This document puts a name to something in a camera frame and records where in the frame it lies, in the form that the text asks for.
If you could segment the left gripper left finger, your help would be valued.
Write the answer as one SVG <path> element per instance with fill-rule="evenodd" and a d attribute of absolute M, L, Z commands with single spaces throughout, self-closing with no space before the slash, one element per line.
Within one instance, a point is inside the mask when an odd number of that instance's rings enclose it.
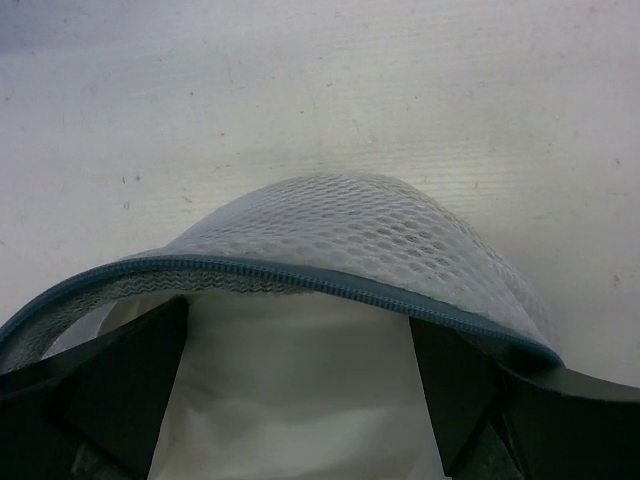
<path fill-rule="evenodd" d="M 145 479 L 187 336 L 172 299 L 1 377 L 1 476 Z"/>

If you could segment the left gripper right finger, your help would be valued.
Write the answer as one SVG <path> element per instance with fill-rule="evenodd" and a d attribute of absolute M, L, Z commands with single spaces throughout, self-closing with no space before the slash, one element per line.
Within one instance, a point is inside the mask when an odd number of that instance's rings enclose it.
<path fill-rule="evenodd" d="M 451 479 L 636 479 L 639 390 L 423 320 L 410 322 Z"/>

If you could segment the white bra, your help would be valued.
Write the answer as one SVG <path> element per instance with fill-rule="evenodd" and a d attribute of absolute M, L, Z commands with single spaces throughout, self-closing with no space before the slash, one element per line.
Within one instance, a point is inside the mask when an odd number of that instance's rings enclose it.
<path fill-rule="evenodd" d="M 188 298 L 154 479 L 440 479 L 407 316 L 320 293 Z"/>

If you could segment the white mesh laundry bag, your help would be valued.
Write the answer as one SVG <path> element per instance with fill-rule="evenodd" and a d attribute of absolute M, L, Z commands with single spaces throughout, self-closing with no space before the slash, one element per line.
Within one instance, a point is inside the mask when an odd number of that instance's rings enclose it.
<path fill-rule="evenodd" d="M 319 174 L 250 192 L 163 247 L 43 292 L 2 326 L 1 369 L 39 361 L 105 304 L 213 289 L 321 292 L 560 360 L 540 297 L 469 224 L 398 179 Z"/>

